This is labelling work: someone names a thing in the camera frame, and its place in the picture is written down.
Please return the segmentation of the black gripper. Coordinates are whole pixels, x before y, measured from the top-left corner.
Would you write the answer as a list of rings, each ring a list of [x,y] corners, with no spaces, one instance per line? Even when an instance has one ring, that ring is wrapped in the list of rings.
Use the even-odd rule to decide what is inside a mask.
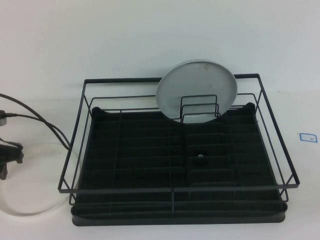
[[[22,163],[24,154],[23,146],[18,142],[0,140],[0,179],[5,180],[8,174],[7,163],[16,161],[17,163]]]

